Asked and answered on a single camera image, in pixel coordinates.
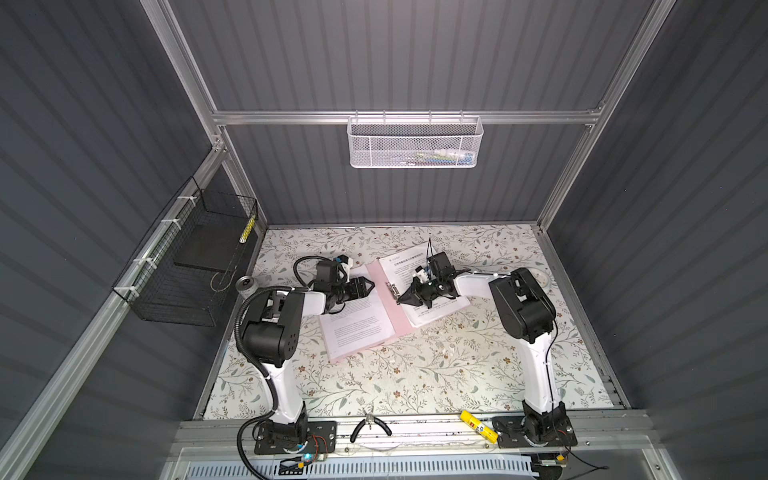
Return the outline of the printed paper sheet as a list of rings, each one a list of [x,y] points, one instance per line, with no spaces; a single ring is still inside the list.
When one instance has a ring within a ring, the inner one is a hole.
[[[430,240],[382,257],[378,264],[395,302],[412,329],[453,315],[471,305],[452,281],[460,273]]]
[[[376,288],[366,298],[347,302],[340,313],[321,315],[319,324],[331,363],[395,337]]]

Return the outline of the pink file folder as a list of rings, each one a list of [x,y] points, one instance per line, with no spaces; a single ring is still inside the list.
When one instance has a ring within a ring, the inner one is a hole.
[[[332,363],[391,343],[471,305],[466,297],[440,297],[430,308],[399,305],[389,291],[380,290],[386,286],[386,276],[378,262],[352,269],[351,279],[363,282],[365,296],[347,301],[340,312],[322,315],[319,320]]]

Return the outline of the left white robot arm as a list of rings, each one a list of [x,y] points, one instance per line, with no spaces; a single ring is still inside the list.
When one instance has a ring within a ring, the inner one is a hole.
[[[300,449],[308,440],[306,404],[289,366],[302,320],[339,313],[348,302],[367,297],[374,288],[365,277],[351,277],[353,262],[346,255],[304,256],[294,262],[293,269],[307,260],[316,262],[314,279],[299,287],[258,288],[244,299],[234,325],[238,352],[262,375],[271,398],[267,413],[250,422],[259,448]]]

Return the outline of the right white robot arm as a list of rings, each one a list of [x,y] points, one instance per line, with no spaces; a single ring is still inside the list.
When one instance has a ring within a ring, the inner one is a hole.
[[[524,379],[522,434],[534,447],[578,444],[567,409],[557,395],[552,348],[559,334],[554,304],[529,269],[510,273],[458,270],[443,252],[427,258],[395,297],[399,305],[432,308],[439,299],[491,298],[501,324],[516,340]]]

